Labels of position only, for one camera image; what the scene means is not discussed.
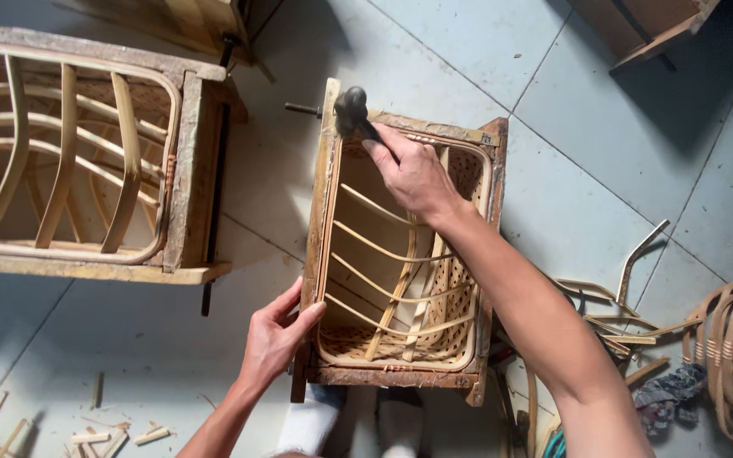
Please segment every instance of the right hand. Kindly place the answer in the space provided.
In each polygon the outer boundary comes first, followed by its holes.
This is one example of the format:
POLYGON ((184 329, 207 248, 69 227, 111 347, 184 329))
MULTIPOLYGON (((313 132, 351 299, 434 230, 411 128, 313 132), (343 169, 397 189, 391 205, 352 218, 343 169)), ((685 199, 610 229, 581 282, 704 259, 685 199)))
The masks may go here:
POLYGON ((431 145, 413 142, 383 124, 372 126, 401 161, 396 163, 389 150, 374 140, 361 142, 397 203, 435 230, 466 208, 468 202, 457 193, 431 145))

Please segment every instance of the bamboo chair frame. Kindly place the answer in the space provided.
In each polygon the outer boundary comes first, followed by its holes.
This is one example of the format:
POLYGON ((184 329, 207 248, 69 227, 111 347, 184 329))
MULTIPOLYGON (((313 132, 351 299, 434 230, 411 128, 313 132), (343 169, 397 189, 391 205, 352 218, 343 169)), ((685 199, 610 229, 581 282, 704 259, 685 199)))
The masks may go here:
POLYGON ((94 57, 4 43, 0 43, 0 56, 4 58, 7 76, 7 83, 0 82, 0 96, 9 96, 12 106, 12 112, 0 112, 0 127, 13 126, 15 132, 12 138, 0 137, 0 150, 11 150, 10 161, 0 184, 0 223, 11 204, 16 186, 23 178, 28 184, 36 215, 41 215, 39 230, 32 246, 22 245, 15 240, 0 240, 0 255, 119 264, 139 264, 147 261, 160 250, 165 241, 161 235, 165 230, 167 201, 173 185, 171 172, 173 163, 170 161, 174 158, 175 135, 182 105, 179 89, 158 71, 94 57), (57 64, 60 68, 61 88, 25 84, 23 71, 20 68, 22 59, 57 64), (116 106, 112 107, 77 94, 77 68, 109 73, 112 78, 116 106), (151 122, 135 117, 127 77, 153 81, 165 90, 170 102, 167 128, 158 127, 151 122), (29 112, 25 100, 26 95, 60 102, 61 118, 29 112), (81 110, 96 113, 108 120, 81 119, 81 110), (101 135, 98 135, 80 127, 80 124, 104 126, 104 129, 101 135), (29 131, 31 126, 59 131, 60 145, 56 146, 46 141, 31 139, 29 131), (109 130, 116 128, 120 129, 122 146, 105 138, 109 130), (141 140, 147 144, 146 151, 143 153, 140 149, 141 140), (76 154, 79 141, 95 147, 93 161, 87 161, 76 154), (162 149, 162 165, 154 165, 144 159, 152 148, 162 149), (114 169, 114 166, 107 167, 105 163, 99 164, 100 155, 104 152, 123 162, 122 179, 106 170, 106 168, 114 169), (37 194, 32 166, 30 170, 27 170, 28 160, 35 153, 49 154, 59 159, 56 180, 46 206, 37 194), (91 244, 81 243, 85 240, 85 237, 82 236, 84 229, 80 225, 81 216, 71 193, 73 172, 76 169, 85 170, 90 175, 90 191, 95 198, 99 217, 107 230, 104 242, 100 244, 97 251, 89 246, 91 244), (159 181, 157 189, 155 189, 155 182, 144 178, 145 173, 151 177, 150 179, 159 181), (96 179, 103 179, 120 189, 117 208, 111 217, 105 208, 102 196, 96 190, 96 179), (158 195, 156 197, 148 195, 148 192, 151 191, 157 191, 158 195), (152 232, 151 243, 144 249, 121 249, 123 237, 129 227, 137 202, 143 204, 143 211, 152 232), (65 208, 71 219, 76 241, 81 243, 81 246, 53 242, 53 235, 65 208))
MULTIPOLYGON (((441 160, 448 170, 448 161, 450 157, 450 151, 452 149, 459 149, 463 152, 463 154, 468 153, 473 155, 473 157, 478 160, 481 164, 482 170, 481 170, 481 198, 479 202, 477 202, 476 206, 477 209, 480 211, 483 217, 487 217, 487 209, 488 209, 488 203, 490 198, 490 170, 491 170, 491 162, 490 159, 485 151, 483 151, 481 148, 478 148, 474 144, 471 144, 470 142, 461 142, 458 140, 452 140, 452 139, 446 139, 443 137, 438 137, 431 134, 421 135, 418 133, 415 133, 410 130, 400 130, 402 134, 405 134, 408 138, 414 141, 418 142, 425 142, 428 144, 434 145, 436 148, 440 148, 441 150, 441 160)), ((336 151, 339 152, 339 154, 336 154, 336 159, 334 161, 345 161, 344 155, 341 154, 341 151, 343 151, 342 148, 342 142, 346 140, 341 140, 336 144, 336 151)), ((450 271, 450 260, 454 257, 453 253, 450 253, 448 251, 448 248, 443 243, 442 238, 440 235, 434 235, 434 246, 433 246, 433 253, 432 256, 429 257, 415 257, 414 254, 417 251, 417 237, 416 232, 419 228, 423 227, 423 225, 418 224, 415 216, 411 213, 407 214, 407 218, 403 219, 399 217, 398 215, 392 213, 391 211, 381 207, 379 204, 373 202, 366 196, 364 196, 362 193, 357 192, 353 188, 351 188, 349 185, 347 185, 344 182, 339 182, 339 173, 338 173, 338 167, 340 167, 340 164, 334 165, 334 172, 333 172, 333 184, 335 192, 337 193, 339 190, 343 190, 346 194, 350 195, 354 198, 355 202, 357 204, 360 204, 363 208, 369 209, 370 211, 376 213, 377 215, 382 216, 383 218, 389 220, 393 223, 399 223, 404 225, 405 227, 408 227, 409 229, 409 244, 407 249, 406 256, 394 254, 390 252, 389 250, 381 247, 380 245, 374 243, 372 240, 369 240, 367 237, 358 234, 353 229, 349 228, 345 224, 341 223, 341 221, 338 221, 335 219, 335 195, 331 197, 331 200, 333 201, 333 207, 330 212, 330 220, 328 229, 327 229, 327 256, 328 259, 331 259, 335 262, 337 262, 339 265, 342 265, 346 270, 354 274, 355 276, 358 276, 361 280, 363 280, 365 283, 370 285, 374 290, 379 291, 382 295, 385 297, 388 297, 390 299, 389 305, 384 310, 384 313, 382 315, 381 321, 378 323, 374 321, 371 318, 368 318, 364 316, 362 313, 360 313, 358 310, 356 310, 354 307, 346 304, 345 302, 341 301, 341 299, 331 295, 330 293, 325 291, 324 286, 322 286, 322 297, 324 297, 326 300, 328 300, 328 303, 332 303, 337 305, 338 307, 341 307, 344 310, 347 310, 350 314, 353 316, 356 316, 360 318, 361 320, 365 321, 366 323, 372 325, 375 327, 372 339, 369 343, 368 348, 366 349, 366 352, 364 354, 364 358, 361 361, 358 360, 352 360, 347 359, 343 360, 339 357, 336 357, 330 352, 327 352, 324 345, 322 344, 322 341, 320 339, 317 339, 317 344, 319 345, 319 352, 323 359, 328 360, 329 362, 350 366, 350 367, 381 367, 385 366, 387 363, 382 362, 378 363, 375 361, 375 357, 378 353, 379 346, 382 342, 382 339, 384 338, 385 334, 393 334, 395 336, 400 336, 405 338, 405 341, 399 341, 398 345, 402 345, 404 347, 403 349, 403 357, 402 360, 392 360, 392 365, 405 365, 408 364, 410 367, 415 369, 439 369, 439 370, 450 370, 450 371, 457 371, 462 369, 467 362, 472 359, 473 357, 473 326, 469 323, 466 326, 468 327, 467 332, 464 333, 463 339, 465 341, 466 345, 466 353, 463 356, 462 359, 460 359, 457 363, 439 363, 439 362, 427 362, 427 361, 415 361, 414 360, 414 351, 417 347, 417 343, 419 341, 419 338, 422 336, 428 336, 437 332, 443 332, 443 331, 449 331, 451 328, 454 328, 458 325, 465 324, 468 322, 472 322, 476 317, 476 299, 477 295, 479 293, 478 286, 475 284, 473 279, 469 279, 468 281, 463 282, 460 285, 453 286, 452 288, 447 288, 440 293, 432 294, 433 289, 433 276, 435 275, 435 270, 438 262, 445 263, 446 271, 450 271), (358 240, 362 244, 370 247, 374 251, 386 256, 391 257, 392 259, 396 259, 398 261, 403 261, 404 265, 402 267, 399 280, 397 282, 397 285, 394 289, 394 292, 387 291, 386 289, 379 286, 377 283, 375 283, 372 279, 370 279, 368 276, 364 275, 350 265, 345 259, 343 259, 339 254, 331 251, 329 249, 330 240, 332 237, 335 237, 335 233, 332 231, 332 228, 340 229, 342 233, 347 234, 348 236, 354 238, 355 240, 358 240), (409 284, 411 283, 411 279, 413 277, 412 271, 414 269, 415 265, 421 265, 421 264, 427 264, 428 265, 428 277, 425 286, 423 287, 422 295, 421 297, 404 297, 406 290, 409 287, 409 284), (461 293, 462 291, 471 288, 471 299, 470 299, 470 305, 468 307, 468 311, 466 315, 446 321, 444 323, 437 323, 437 324, 431 324, 427 328, 423 328, 423 321, 425 317, 427 316, 427 312, 431 307, 434 307, 434 305, 440 301, 445 300, 446 297, 450 297, 451 295, 454 295, 456 293, 461 293), (416 307, 415 313, 414 313, 414 321, 411 325, 409 331, 402 331, 397 330, 394 328, 389 327, 389 322, 394 318, 395 311, 397 309, 397 305, 399 303, 413 303, 418 304, 416 307)))

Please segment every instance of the wooden board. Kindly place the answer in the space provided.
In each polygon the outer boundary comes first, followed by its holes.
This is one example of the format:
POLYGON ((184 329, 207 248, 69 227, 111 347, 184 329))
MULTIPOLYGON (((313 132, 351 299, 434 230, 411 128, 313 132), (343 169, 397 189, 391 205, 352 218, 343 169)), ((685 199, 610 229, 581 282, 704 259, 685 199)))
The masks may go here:
POLYGON ((113 265, 44 260, 31 257, 1 256, 0 273, 83 279, 114 279, 168 285, 202 285, 230 272, 230 263, 204 265, 163 272, 153 265, 113 265))
POLYGON ((232 58, 251 65, 252 59, 239 0, 53 0, 58 6, 116 22, 210 56, 221 56, 222 35, 239 37, 232 58))

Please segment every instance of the curved bamboo strip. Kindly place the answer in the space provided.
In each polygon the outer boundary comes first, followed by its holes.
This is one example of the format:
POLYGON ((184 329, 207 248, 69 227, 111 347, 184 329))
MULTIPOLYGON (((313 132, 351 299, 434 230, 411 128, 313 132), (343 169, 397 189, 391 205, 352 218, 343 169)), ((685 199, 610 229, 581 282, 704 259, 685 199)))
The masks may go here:
MULTIPOLYGON (((0 149, 2 148, 11 148, 13 144, 15 143, 15 139, 13 138, 0 138, 0 149)), ((61 156, 61 148, 58 148, 56 145, 52 143, 43 142, 41 140, 30 140, 30 143, 28 145, 29 149, 32 151, 37 152, 43 152, 46 154, 54 154, 56 156, 61 156)), ((113 184, 117 186, 118 188, 123 187, 123 180, 117 178, 115 175, 107 172, 104 169, 101 169, 97 165, 87 161, 86 159, 76 156, 75 157, 75 164, 79 165, 80 167, 83 167, 88 172, 97 175, 103 179, 106 179, 107 182, 110 184, 113 184)), ((159 205, 159 202, 156 201, 154 198, 149 197, 147 194, 143 193, 137 193, 137 199, 145 204, 151 205, 153 207, 157 207, 159 205)))
POLYGON ((25 102, 25 86, 21 79, 19 61, 14 56, 5 56, 7 80, 11 89, 11 105, 13 112, 8 113, 13 121, 15 141, 11 151, 10 161, 7 163, 5 176, 0 183, 0 223, 5 216, 7 207, 15 194, 15 189, 21 181, 21 174, 25 171, 28 159, 28 145, 30 141, 30 124, 27 120, 27 106, 25 102))
MULTIPOLYGON (((448 174, 449 172, 449 147, 444 146, 442 148, 442 151, 440 152, 440 163, 445 169, 445 173, 448 174)), ((449 249, 447 246, 445 246, 445 243, 443 241, 443 238, 440 236, 440 234, 435 233, 434 234, 434 241, 432 244, 432 254, 438 254, 443 253, 445 250, 446 254, 449 254, 449 249)), ((426 283, 423 285, 422 288, 422 295, 428 296, 432 293, 432 288, 434 287, 434 279, 437 274, 437 267, 439 263, 429 263, 428 265, 428 274, 426 276, 426 283)), ((449 278, 451 275, 451 262, 446 262, 444 265, 444 270, 447 272, 445 274, 445 286, 449 286, 449 278)), ((428 307, 431 305, 431 302, 422 302, 418 304, 418 306, 414 309, 414 317, 412 319, 412 325, 409 328, 410 331, 416 332, 419 331, 422 328, 422 322, 426 318, 426 311, 428 310, 428 307)), ((406 347, 403 348, 403 355, 402 358, 404 361, 407 361, 408 363, 412 362, 412 359, 414 359, 414 349, 417 347, 417 337, 411 336, 408 339, 406 339, 406 347)))
POLYGON ((448 329, 448 328, 451 328, 452 326, 456 326, 458 324, 465 323, 466 321, 471 321, 474 319, 473 316, 463 316, 461 318, 453 319, 449 321, 448 323, 439 324, 438 326, 434 326, 433 328, 423 329, 422 331, 418 331, 418 332, 398 331, 396 329, 387 328, 386 326, 383 326, 382 324, 378 323, 377 321, 374 321, 373 319, 369 318, 368 316, 363 315, 361 312, 359 312, 358 310, 355 310, 353 307, 350 307, 344 304, 343 302, 339 301, 335 297, 332 297, 330 293, 324 293, 324 297, 335 302, 336 304, 341 306, 341 308, 343 308, 344 310, 347 310, 348 312, 352 313, 356 317, 363 319, 364 321, 371 324, 372 326, 375 326, 376 328, 379 328, 382 331, 389 332, 391 334, 397 334, 398 336, 405 336, 405 337, 425 336, 427 334, 433 334, 434 332, 440 332, 443 329, 448 329))
MULTIPOLYGON (((407 211, 406 217, 409 219, 410 223, 414 224, 414 214, 412 212, 407 211)), ((339 223, 339 226, 349 230, 349 228, 344 226, 343 224, 339 223)), ((378 245, 375 245, 375 244, 372 244, 372 245, 374 245, 373 248, 379 248, 378 245)), ((417 252, 417 231, 415 231, 414 226, 410 226, 409 227, 409 245, 408 245, 408 248, 406 249, 406 255, 409 258, 411 258, 416 252, 417 252)), ((397 285, 395 285, 395 293, 394 293, 395 296, 400 297, 406 293, 406 289, 409 287, 409 284, 411 283, 412 266, 413 264, 409 262, 406 262, 403 264, 400 279, 398 279, 397 285)), ((383 316, 380 318, 380 324, 382 326, 389 326, 389 323, 392 321, 392 317, 395 316, 395 310, 397 310, 397 301, 392 299, 391 301, 389 301, 389 305, 386 307, 386 310, 383 311, 383 316)), ((372 361, 373 359, 375 359, 375 353, 378 352, 378 347, 380 346, 380 339, 382 337, 383 337, 383 331, 380 328, 378 328, 375 331, 375 334, 372 335, 372 340, 370 341, 369 347, 366 349, 366 353, 364 354, 364 359, 366 359, 367 361, 372 361)))
MULTIPOLYGON (((7 86, 7 83, 0 83, 0 95, 9 94, 10 88, 7 86)), ((25 94, 32 95, 34 97, 45 97, 48 99, 62 99, 61 89, 56 89, 54 87, 26 85, 25 94)), ((76 95, 76 103, 80 107, 97 113, 103 117, 118 120, 117 109, 107 105, 106 103, 99 102, 95 99, 90 99, 89 97, 80 94, 76 95)), ((157 127, 147 120, 135 119, 134 123, 137 126, 138 133, 140 133, 141 135, 144 135, 150 139, 158 140, 160 142, 165 141, 165 137, 167 134, 165 129, 157 127)))
POLYGON ((383 218, 393 222, 393 223, 400 223, 405 224, 407 226, 422 226, 421 224, 412 223, 408 219, 403 219, 399 217, 397 214, 390 212, 389 210, 385 209, 384 207, 372 202, 367 198, 365 195, 359 193, 358 191, 355 191, 350 186, 339 183, 339 187, 347 192, 347 194, 351 195, 355 198, 356 201, 361 202, 364 204, 368 209, 372 210, 373 212, 377 213, 378 215, 382 216, 383 218))
MULTIPOLYGON (((28 113, 27 116, 29 123, 32 125, 49 127, 55 130, 62 130, 61 119, 47 116, 46 114, 33 112, 28 113)), ((0 127, 9 126, 12 123, 13 113, 0 112, 0 127)), ((98 137, 96 134, 93 134, 83 127, 77 127, 76 133, 79 139, 91 144, 96 148, 101 148, 103 151, 107 151, 113 156, 120 158, 121 160, 126 160, 124 149, 117 146, 115 143, 110 142, 109 140, 106 140, 102 137, 98 137)), ((148 161, 141 161, 141 164, 143 167, 143 171, 150 173, 152 176, 156 176, 158 178, 163 177, 163 170, 157 165, 150 164, 148 161)))
POLYGON ((638 260, 646 247, 649 246, 649 244, 651 244, 652 241, 655 240, 655 238, 660 235, 668 225, 668 219, 661 221, 660 224, 658 224, 655 229, 652 229, 652 232, 650 232, 649 235, 647 235, 646 238, 643 239, 643 241, 635 247, 634 250, 632 250, 632 253, 629 254, 624 262, 624 268, 621 270, 621 281, 618 283, 618 296, 616 298, 616 302, 621 304, 621 306, 627 310, 632 310, 626 305, 626 288, 629 285, 629 276, 632 274, 632 265, 635 264, 635 261, 638 260))
POLYGON ((357 232, 353 231, 349 227, 345 226, 341 222, 337 220, 332 220, 332 223, 336 226, 339 226, 341 229, 343 229, 345 232, 350 234, 351 236, 355 237, 356 239, 360 240, 364 244, 372 247, 373 249, 381 252, 382 254, 385 254, 389 257, 392 257, 392 259, 397 259, 398 261, 404 261, 406 263, 427 263, 429 261, 438 261, 440 259, 446 259, 447 257, 453 257, 453 254, 444 254, 442 256, 434 256, 434 257, 407 257, 407 256, 399 256, 397 254, 392 253, 391 251, 382 248, 381 246, 377 245, 376 243, 369 240, 367 237, 364 237, 361 234, 358 234, 357 232))
POLYGON ((353 274, 355 274, 356 276, 358 276, 360 279, 366 281, 370 286, 372 286, 372 288, 377 289, 384 296, 390 297, 390 298, 392 298, 392 299, 394 299, 395 301, 398 301, 398 302, 406 302, 406 303, 415 303, 416 304, 418 302, 433 301, 435 299, 439 299, 441 297, 448 296, 449 294, 454 294, 454 293, 463 291, 463 289, 468 288, 468 287, 470 287, 470 286, 472 286, 474 284, 474 280, 469 280, 468 282, 463 283, 462 285, 455 286, 452 289, 448 289, 448 290, 446 290, 446 291, 444 291, 442 293, 435 294, 434 296, 421 297, 421 298, 418 298, 418 299, 414 299, 414 298, 406 299, 404 297, 398 297, 398 296, 390 293, 389 291, 383 289, 381 286, 378 286, 378 284, 376 284, 374 281, 372 281, 371 279, 369 279, 369 277, 361 274, 361 272, 359 272, 358 270, 356 270, 355 267, 352 267, 351 265, 349 265, 344 259, 341 259, 341 257, 338 256, 337 254, 330 253, 330 256, 333 259, 335 259, 336 261, 338 261, 339 263, 341 263, 341 265, 343 265, 344 267, 346 267, 347 269, 349 269, 353 274))
POLYGON ((77 156, 76 122, 78 120, 75 95, 75 69, 61 64, 61 154, 59 155, 56 182, 53 184, 50 199, 44 210, 44 218, 38 226, 38 235, 36 235, 35 247, 40 249, 50 247, 50 242, 56 234, 56 228, 61 219, 61 212, 64 211, 67 202, 69 188, 73 184, 77 156))
POLYGON ((120 196, 115 207, 115 216, 112 217, 112 224, 107 231, 104 244, 101 246, 101 253, 113 254, 123 244, 123 237, 129 229, 129 221, 134 213, 137 193, 141 185, 141 161, 140 141, 137 139, 137 129, 134 127, 134 109, 132 107, 132 95, 129 93, 129 84, 126 78, 112 72, 112 86, 115 89, 115 102, 117 105, 118 118, 120 119, 120 139, 123 144, 124 167, 123 187, 120 189, 120 196))

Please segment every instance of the tile grout line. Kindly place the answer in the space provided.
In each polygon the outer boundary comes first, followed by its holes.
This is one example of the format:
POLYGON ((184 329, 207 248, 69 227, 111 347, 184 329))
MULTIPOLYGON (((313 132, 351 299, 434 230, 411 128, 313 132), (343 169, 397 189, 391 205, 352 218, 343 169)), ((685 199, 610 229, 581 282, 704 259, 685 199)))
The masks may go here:
POLYGON ((612 195, 615 195, 615 196, 616 196, 616 198, 617 198, 617 199, 618 199, 619 201, 623 202, 623 203, 624 203, 624 204, 625 204, 626 206, 628 206, 628 207, 629 207, 630 209, 632 209, 632 211, 634 211, 635 213, 637 213, 637 214, 638 214, 638 216, 640 216, 641 218, 645 219, 647 223, 649 223, 649 224, 652 224, 652 226, 653 226, 653 227, 657 226, 657 224, 653 223, 651 219, 649 219, 649 218, 647 218, 646 216, 644 216, 644 215, 643 215, 643 213, 639 212, 639 211, 638 211, 638 210, 637 210, 637 209, 636 209, 635 207, 633 207, 633 206, 632 206, 631 204, 629 204, 629 203, 628 203, 627 201, 625 201, 625 200, 624 200, 623 198, 621 198, 621 196, 620 196, 620 195, 617 195, 617 194, 616 194, 616 193, 615 193, 615 192, 614 192, 614 191, 613 191, 612 189, 610 189, 609 187, 607 187, 607 185, 605 185, 605 184, 604 184, 603 182, 601 182, 601 181, 600 181, 599 179, 597 179, 597 178, 596 178, 595 176, 593 176, 593 174, 592 174, 592 173, 588 172, 588 171, 587 171, 587 170, 586 170, 586 169, 585 169, 584 167, 582 167, 582 166, 581 166, 581 165, 579 165, 579 164, 578 164, 578 163, 577 163, 576 161, 574 161, 574 160, 573 160, 573 158, 571 158, 570 156, 568 156, 567 154, 565 154, 565 153, 564 153, 564 152, 563 152, 562 150, 560 150, 560 149, 556 148, 556 147, 555 147, 555 145, 554 145, 553 143, 549 142, 549 141, 548 141, 548 140, 547 140, 546 138, 544 138, 544 137, 542 136, 542 134, 540 134, 540 133, 538 133, 538 132, 537 132, 536 130, 534 130, 534 128, 533 128, 533 127, 531 127, 531 126, 528 126, 528 123, 526 123, 525 121, 523 121, 523 120, 522 120, 522 118, 520 118, 520 117, 516 117, 516 119, 517 119, 517 120, 518 120, 519 122, 521 122, 522 124, 524 124, 524 126, 525 126, 525 127, 527 127, 528 129, 530 129, 530 130, 531 130, 531 132, 535 133, 537 137, 539 137, 540 139, 542 139, 542 141, 544 141, 545 143, 547 143, 547 144, 548 144, 548 146, 550 146, 551 148, 553 148, 553 149, 555 149, 556 151, 558 151, 558 152, 559 152, 559 153, 560 153, 560 154, 561 154, 562 156, 564 156, 564 157, 565 157, 565 158, 566 158, 566 159, 567 159, 568 161, 570 161, 570 162, 571 162, 571 163, 572 163, 573 165, 575 165, 576 167, 578 167, 578 168, 579 168, 580 170, 584 171, 584 173, 587 173, 587 176, 589 176, 589 177, 590 177, 590 178, 592 178, 592 179, 593 179, 594 181, 596 181, 596 182, 597 182, 598 184, 600 184, 600 185, 601 185, 601 187, 603 187, 604 189, 606 189, 606 190, 607 190, 607 191, 608 191, 608 192, 609 192, 610 194, 612 194, 612 195))
MULTIPOLYGON (((691 201, 691 197, 695 195, 695 189, 697 189, 697 183, 699 183, 700 179, 703 177, 703 172, 706 172, 706 167, 708 167, 708 160, 712 158, 712 154, 714 153, 714 150, 718 147, 718 141, 720 140, 720 136, 722 135, 723 129, 725 129, 726 124, 728 124, 728 118, 731 116, 731 112, 733 112, 733 100, 731 100, 731 108, 729 108, 728 112, 726 113, 726 117, 723 119, 723 122, 720 124, 720 129, 718 130, 718 134, 714 137, 714 142, 712 143, 712 147, 708 150, 706 160, 703 161, 703 168, 700 169, 700 173, 697 174, 697 179, 695 180, 695 184, 691 187, 691 191, 689 191, 689 196, 686 199, 686 203, 683 204, 683 208, 680 210, 680 214, 677 215, 677 222, 675 222, 675 225, 672 228, 672 232, 669 234, 669 238, 672 240, 674 240, 673 239, 674 233, 675 231, 677 231, 677 227, 680 225, 680 219, 683 218, 683 213, 686 212, 686 208, 689 206, 689 201, 691 201)), ((683 245, 679 243, 677 244, 677 246, 683 248, 683 245)), ((695 259, 697 259, 698 263, 705 265, 705 267, 709 271, 711 271, 715 276, 718 276, 719 279, 726 281, 722 276, 719 276, 717 272, 712 270, 711 267, 706 265, 706 263, 701 261, 697 256, 692 254, 689 250, 685 248, 683 248, 683 250, 686 251, 689 255, 691 255, 695 259)))
POLYGON ((64 296, 67 295, 67 291, 69 291, 69 288, 71 288, 73 286, 73 283, 75 283, 75 280, 76 279, 72 279, 69 282, 69 285, 67 285, 67 287, 64 289, 64 292, 61 293, 58 299, 56 299, 56 303, 53 304, 53 307, 50 308, 50 311, 47 312, 47 315, 44 317, 42 322, 38 325, 38 327, 36 328, 36 331, 33 333, 32 336, 30 336, 30 339, 27 340, 27 343, 25 344, 25 348, 21 349, 21 351, 19 352, 19 355, 15 357, 15 359, 13 360, 13 363, 10 365, 9 368, 7 368, 7 371, 2 376, 2 380, 0 380, 0 388, 2 388, 2 385, 4 385, 5 383, 5 380, 10 376, 11 372, 13 371, 13 368, 15 368, 16 363, 25 354, 25 352, 27 351, 27 348, 29 348, 30 344, 33 343, 33 340, 35 340, 38 333, 42 330, 42 328, 44 328, 44 325, 47 323, 47 320, 50 319, 50 316, 53 314, 54 311, 56 311, 59 304, 61 303, 61 300, 64 299, 64 296))
POLYGON ((224 217, 228 218, 229 220, 231 220, 232 222, 236 223, 237 225, 239 225, 240 227, 242 227, 245 231, 248 231, 251 234, 256 235, 257 237, 259 237, 260 239, 262 239, 262 241, 264 241, 266 244, 272 245, 273 247, 275 247, 276 249, 278 249, 282 253, 284 253, 284 254, 292 257, 293 259, 296 259, 298 262, 300 262, 302 265, 304 265, 304 263, 305 263, 304 259, 300 259, 299 256, 296 256, 293 253, 290 253, 289 251, 287 251, 286 249, 280 247, 279 245, 276 245, 269 238, 267 238, 264 235, 259 234, 258 232, 252 230, 250 227, 246 226, 245 224, 242 224, 241 222, 239 222, 239 220, 237 220, 236 218, 230 216, 228 213, 222 212, 222 216, 224 216, 224 217))
POLYGON ((534 79, 536 79, 536 74, 539 72, 539 68, 542 68, 542 64, 544 64, 545 59, 547 59, 547 55, 551 54, 551 50, 553 50, 553 47, 555 46, 556 40, 559 39, 559 36, 562 34, 562 30, 565 30, 565 27, 567 26, 568 22, 570 21, 570 16, 573 15, 575 9, 573 7, 570 8, 570 12, 568 13, 568 17, 565 18, 565 22, 562 23, 562 26, 559 27, 559 32, 556 33, 556 36, 551 40, 551 45, 547 47, 547 51, 545 52, 545 55, 542 56, 542 60, 539 61, 539 65, 536 66, 536 70, 534 70, 534 74, 530 76, 530 79, 528 80, 528 84, 525 85, 524 90, 522 91, 522 94, 520 94, 519 99, 516 99, 516 103, 514 104, 514 109, 511 110, 511 114, 513 115, 516 111, 516 107, 519 106, 519 103, 524 99, 524 93, 528 92, 528 88, 530 87, 531 83, 534 82, 534 79))
POLYGON ((449 62, 448 60, 446 60, 445 58, 443 58, 443 56, 440 56, 439 54, 437 54, 437 52, 434 51, 432 48, 428 47, 428 45, 426 45, 426 43, 422 42, 420 40, 420 38, 418 38, 417 36, 414 36, 414 34, 412 32, 410 32, 408 29, 406 29, 406 27, 403 27, 399 22, 397 22, 396 20, 394 20, 394 18, 392 18, 392 16, 390 16, 386 11, 382 10, 378 5, 375 5, 374 3, 372 3, 372 0, 366 0, 366 2, 369 3, 370 5, 372 5, 382 15, 386 16, 387 19, 391 20, 394 25, 400 27, 401 30, 403 30, 404 32, 406 32, 416 42, 420 43, 420 45, 422 47, 426 48, 434 56, 436 56, 438 59, 442 60, 446 65, 449 66, 449 68, 451 68, 452 70, 454 70, 459 76, 463 77, 466 81, 468 81, 469 83, 471 83, 472 86, 474 86, 475 88, 477 88, 478 90, 480 90, 480 92, 482 92, 483 94, 485 94, 486 96, 488 96, 489 99, 493 100, 494 103, 496 103, 497 105, 499 105, 500 107, 502 107, 505 111, 508 112, 508 116, 510 117, 511 113, 513 112, 512 110, 508 109, 508 107, 506 107, 505 105, 503 105, 499 100, 494 99, 494 96, 493 95, 489 94, 488 91, 486 91, 485 89, 479 87, 471 78, 467 77, 463 72, 461 72, 456 67, 454 67, 451 64, 451 62, 449 62))

